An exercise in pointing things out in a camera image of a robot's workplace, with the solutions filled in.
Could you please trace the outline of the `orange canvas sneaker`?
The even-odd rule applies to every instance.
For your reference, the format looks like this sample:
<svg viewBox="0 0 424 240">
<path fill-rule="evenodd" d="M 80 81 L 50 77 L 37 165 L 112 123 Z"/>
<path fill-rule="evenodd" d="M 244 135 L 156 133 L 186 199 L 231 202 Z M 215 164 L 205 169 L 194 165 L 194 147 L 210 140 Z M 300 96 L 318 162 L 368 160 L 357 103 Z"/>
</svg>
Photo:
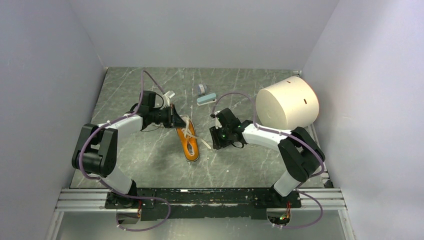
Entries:
<svg viewBox="0 0 424 240">
<path fill-rule="evenodd" d="M 184 137 L 182 130 L 183 128 L 177 128 L 176 132 L 180 139 L 184 156 L 188 162 L 195 162 L 200 155 L 197 140 L 191 137 Z"/>
</svg>

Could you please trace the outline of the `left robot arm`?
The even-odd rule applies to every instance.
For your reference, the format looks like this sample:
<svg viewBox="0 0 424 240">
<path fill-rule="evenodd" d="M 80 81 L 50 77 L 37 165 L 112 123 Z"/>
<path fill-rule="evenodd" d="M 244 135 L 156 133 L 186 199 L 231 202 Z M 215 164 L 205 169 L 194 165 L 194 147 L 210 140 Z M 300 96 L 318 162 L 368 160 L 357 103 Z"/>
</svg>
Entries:
<svg viewBox="0 0 424 240">
<path fill-rule="evenodd" d="M 162 105 L 157 107 L 158 94 L 145 90 L 140 95 L 141 101 L 118 119 L 98 125 L 85 124 L 81 128 L 71 159 L 72 167 L 89 179 L 100 180 L 108 188 L 119 192 L 118 201 L 124 207 L 134 207 L 139 200 L 137 185 L 116 166 L 119 143 L 150 124 L 162 125 L 168 129 L 186 127 L 186 122 L 171 103 L 174 95 L 173 91 L 161 95 Z"/>
</svg>

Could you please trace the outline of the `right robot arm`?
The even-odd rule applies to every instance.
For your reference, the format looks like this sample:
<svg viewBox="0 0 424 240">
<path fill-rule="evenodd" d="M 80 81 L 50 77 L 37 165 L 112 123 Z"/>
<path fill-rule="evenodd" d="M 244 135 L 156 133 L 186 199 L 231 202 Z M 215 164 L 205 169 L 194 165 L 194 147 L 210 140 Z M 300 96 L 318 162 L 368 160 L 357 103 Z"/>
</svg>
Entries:
<svg viewBox="0 0 424 240">
<path fill-rule="evenodd" d="M 215 121 L 209 129 L 213 149 L 258 145 L 279 152 L 285 172 L 270 188 L 269 199 L 275 207 L 282 207 L 292 191 L 325 169 L 324 153 L 303 127 L 279 130 L 251 120 L 240 121 L 229 108 L 211 117 Z"/>
</svg>

